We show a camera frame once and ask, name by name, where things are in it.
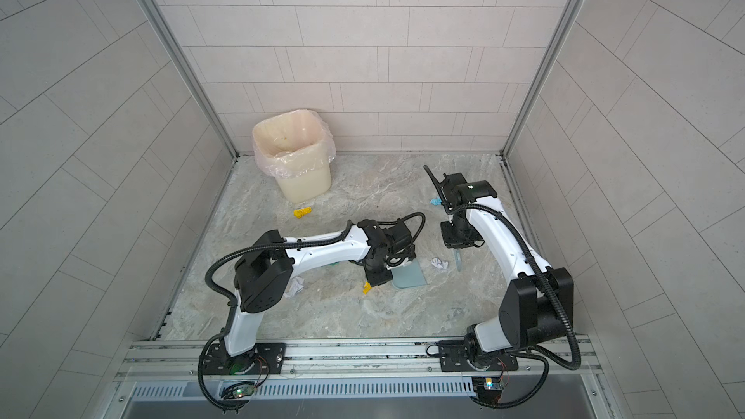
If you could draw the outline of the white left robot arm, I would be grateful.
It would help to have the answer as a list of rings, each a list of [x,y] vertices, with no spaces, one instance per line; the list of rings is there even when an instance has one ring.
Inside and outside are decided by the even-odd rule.
[[[348,261],[364,270],[372,287],[394,279],[395,269],[416,259],[415,242],[426,224],[416,211],[393,221],[347,221],[337,233],[285,238],[264,233],[252,246],[233,251],[206,271],[209,289],[228,299],[225,326],[206,343],[219,356],[236,358],[254,351],[263,314],[282,299],[291,279],[318,268]]]

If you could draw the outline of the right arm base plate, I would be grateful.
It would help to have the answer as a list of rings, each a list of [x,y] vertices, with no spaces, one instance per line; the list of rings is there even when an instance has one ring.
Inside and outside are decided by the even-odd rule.
[[[516,372],[519,365],[506,353],[483,352],[470,339],[443,339],[426,348],[426,354],[440,362],[443,372]]]

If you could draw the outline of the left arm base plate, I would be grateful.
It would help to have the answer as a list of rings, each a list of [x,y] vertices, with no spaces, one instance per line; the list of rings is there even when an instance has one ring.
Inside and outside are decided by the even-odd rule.
[[[246,353],[229,356],[223,343],[213,343],[200,361],[206,376],[267,376],[281,372],[286,349],[285,343],[258,343]]]

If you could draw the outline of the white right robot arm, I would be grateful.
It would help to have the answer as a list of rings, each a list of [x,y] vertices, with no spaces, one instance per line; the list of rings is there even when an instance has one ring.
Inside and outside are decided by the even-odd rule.
[[[501,355],[537,353],[539,358],[576,371],[581,365],[573,327],[573,279],[553,268],[526,241],[486,180],[467,182],[461,174],[438,180],[424,168],[449,215],[440,223],[447,248],[486,246],[496,259],[508,290],[499,314],[469,327],[464,343],[468,361],[485,369]]]

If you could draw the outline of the pale green dustpan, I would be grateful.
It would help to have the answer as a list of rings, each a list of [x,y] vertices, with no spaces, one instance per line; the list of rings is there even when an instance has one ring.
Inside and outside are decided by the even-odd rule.
[[[426,286],[427,281],[417,260],[401,265],[391,270],[392,284],[399,290]]]

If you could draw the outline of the pale green hand brush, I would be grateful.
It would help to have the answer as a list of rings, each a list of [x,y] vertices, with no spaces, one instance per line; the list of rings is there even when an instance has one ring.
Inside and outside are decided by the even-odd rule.
[[[454,249],[454,262],[455,262],[457,271],[460,273],[462,271],[463,264],[462,264],[461,250],[459,249]]]

